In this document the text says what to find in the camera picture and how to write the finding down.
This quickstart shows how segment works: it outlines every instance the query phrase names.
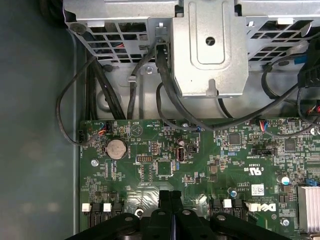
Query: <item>blue connector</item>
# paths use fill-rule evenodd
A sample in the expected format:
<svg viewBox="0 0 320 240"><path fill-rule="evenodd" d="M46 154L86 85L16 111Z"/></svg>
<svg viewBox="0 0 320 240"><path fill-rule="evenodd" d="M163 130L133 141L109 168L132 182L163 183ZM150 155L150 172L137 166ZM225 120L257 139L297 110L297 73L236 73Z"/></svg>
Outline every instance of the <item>blue connector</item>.
<svg viewBox="0 0 320 240"><path fill-rule="evenodd" d="M318 182L317 182L317 181L312 180L312 179L309 179L309 178L307 178L307 179L305 180L305 183L306 183L307 185L313 186L313 187L318 186Z"/></svg>

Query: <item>screw hole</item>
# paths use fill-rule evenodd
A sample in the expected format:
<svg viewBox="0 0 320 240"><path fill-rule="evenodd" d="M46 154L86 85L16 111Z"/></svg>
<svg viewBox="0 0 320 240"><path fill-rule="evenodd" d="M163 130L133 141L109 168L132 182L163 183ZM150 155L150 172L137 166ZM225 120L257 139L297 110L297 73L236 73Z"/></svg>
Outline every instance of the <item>screw hole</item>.
<svg viewBox="0 0 320 240"><path fill-rule="evenodd" d="M216 40L212 36L209 36L206 38L205 43L208 46L213 46L216 43Z"/></svg>

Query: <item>metal bracket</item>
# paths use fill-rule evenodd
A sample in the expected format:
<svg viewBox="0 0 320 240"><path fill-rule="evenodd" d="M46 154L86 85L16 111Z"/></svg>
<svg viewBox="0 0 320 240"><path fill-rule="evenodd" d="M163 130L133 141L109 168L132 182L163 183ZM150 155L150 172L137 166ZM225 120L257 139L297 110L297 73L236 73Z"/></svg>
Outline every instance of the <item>metal bracket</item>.
<svg viewBox="0 0 320 240"><path fill-rule="evenodd" d="M130 75L126 79L127 79L128 83L135 83L135 84L137 83L137 76L135 76L135 75Z"/></svg>

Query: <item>usb port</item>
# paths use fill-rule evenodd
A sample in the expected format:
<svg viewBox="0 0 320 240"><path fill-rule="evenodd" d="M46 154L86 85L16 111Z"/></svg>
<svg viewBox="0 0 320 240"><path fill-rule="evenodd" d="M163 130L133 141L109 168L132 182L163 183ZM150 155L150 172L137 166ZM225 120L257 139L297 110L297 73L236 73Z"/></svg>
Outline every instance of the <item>usb port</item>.
<svg viewBox="0 0 320 240"><path fill-rule="evenodd" d="M176 149L176 159L179 162L183 162L185 160L186 157L186 151L185 149L181 146L181 147L177 147Z"/></svg>

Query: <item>capacitor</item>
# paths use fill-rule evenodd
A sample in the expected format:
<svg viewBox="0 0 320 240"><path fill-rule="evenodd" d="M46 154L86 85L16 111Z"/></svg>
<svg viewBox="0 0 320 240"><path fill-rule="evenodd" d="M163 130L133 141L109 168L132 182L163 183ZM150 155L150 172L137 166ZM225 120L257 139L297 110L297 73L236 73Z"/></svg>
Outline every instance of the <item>capacitor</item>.
<svg viewBox="0 0 320 240"><path fill-rule="evenodd" d="M318 131L314 127L310 129L310 133L311 133L312 136L317 135L317 132Z"/></svg>
<svg viewBox="0 0 320 240"><path fill-rule="evenodd" d="M181 147L183 147L186 144L185 141L182 138L178 138L176 140L176 143Z"/></svg>
<svg viewBox="0 0 320 240"><path fill-rule="evenodd" d="M227 192L233 198L235 198L238 195L237 191L233 187L229 187Z"/></svg>
<svg viewBox="0 0 320 240"><path fill-rule="evenodd" d="M289 177L283 175L283 174L280 174L276 177L276 181L280 184L283 184L283 185L289 185L290 183L290 179Z"/></svg>
<svg viewBox="0 0 320 240"><path fill-rule="evenodd" d="M108 156L114 160L122 159L127 154L127 144L122 139L111 140L105 148Z"/></svg>

